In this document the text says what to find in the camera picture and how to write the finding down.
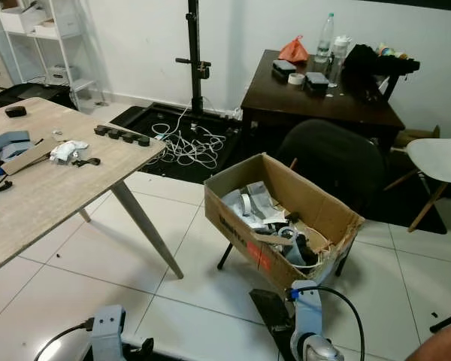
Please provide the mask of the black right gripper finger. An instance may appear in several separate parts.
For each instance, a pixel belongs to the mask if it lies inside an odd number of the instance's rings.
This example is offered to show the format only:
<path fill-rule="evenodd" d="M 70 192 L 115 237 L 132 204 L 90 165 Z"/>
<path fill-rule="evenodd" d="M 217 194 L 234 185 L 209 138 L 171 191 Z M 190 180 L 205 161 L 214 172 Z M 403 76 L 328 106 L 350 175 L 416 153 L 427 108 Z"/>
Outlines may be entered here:
<path fill-rule="evenodd" d="M 267 290 L 252 290 L 250 298 L 264 324 L 286 323 L 285 300 L 280 298 L 277 293 Z"/>

